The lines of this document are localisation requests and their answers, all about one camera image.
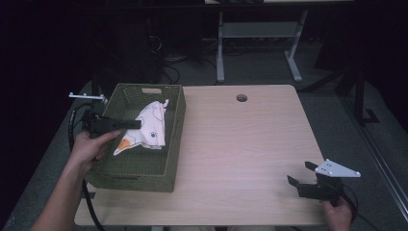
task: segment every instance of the hole in table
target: hole in table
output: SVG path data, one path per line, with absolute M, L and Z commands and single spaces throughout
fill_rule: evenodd
M 244 94 L 239 94 L 237 95 L 237 100 L 240 102 L 245 102 L 246 100 L 248 100 L 248 97 Z

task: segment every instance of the metal frame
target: metal frame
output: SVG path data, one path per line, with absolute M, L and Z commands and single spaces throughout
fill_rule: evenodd
M 393 197 L 396 206 L 399 208 L 399 211 L 404 216 L 405 220 L 408 221 L 408 196 L 405 191 L 401 188 L 398 181 L 396 180 L 393 171 L 387 165 L 387 162 L 383 158 L 383 154 L 375 145 L 369 131 L 367 131 L 366 127 L 361 124 L 361 121 L 356 115 L 353 113 L 353 106 L 350 102 L 348 102 L 344 97 L 340 97 L 341 102 L 347 112 L 348 116 L 354 127 L 356 128 L 357 132 L 360 134 L 363 141 L 366 143 L 367 148 L 370 151 L 371 157 L 373 158 L 374 164 L 383 178 L 385 185 L 387 186 L 388 190 L 390 191 L 391 196 Z
M 224 38 L 293 38 L 290 50 L 285 57 L 295 82 L 302 82 L 294 53 L 302 35 L 308 11 L 303 11 L 297 22 L 224 22 L 222 12 L 218 21 L 217 81 L 225 81 L 222 43 Z

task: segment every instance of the basket handle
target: basket handle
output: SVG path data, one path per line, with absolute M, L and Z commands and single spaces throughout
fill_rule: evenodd
M 143 93 L 152 93 L 152 94 L 162 94 L 162 89 L 141 88 L 141 92 L 143 92 Z

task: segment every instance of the human arm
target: human arm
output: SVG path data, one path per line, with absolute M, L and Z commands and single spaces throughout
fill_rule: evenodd
M 87 132 L 77 135 L 63 173 L 31 230 L 73 230 L 85 175 L 92 168 L 93 159 L 103 157 L 104 144 L 119 133 L 113 131 L 95 139 Z
M 331 231 L 349 231 L 351 226 L 351 208 L 342 198 L 339 198 L 338 206 L 333 207 L 330 201 L 322 201 L 324 215 Z

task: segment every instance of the white bracket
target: white bracket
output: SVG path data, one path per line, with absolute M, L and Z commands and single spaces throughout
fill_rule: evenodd
M 315 172 L 330 177 L 361 177 L 359 171 L 351 170 L 350 168 L 341 166 L 329 159 L 326 159 L 323 164 L 316 167 Z
M 93 95 L 87 95 L 86 93 L 84 93 L 84 94 L 74 94 L 73 92 L 71 92 L 68 97 L 70 97 L 70 98 L 83 98 L 83 99 L 100 99 L 100 100 L 102 100 L 102 102 L 105 102 L 105 99 L 106 99 L 105 95 L 103 95 L 103 94 L 101 94 L 99 96 L 93 96 Z

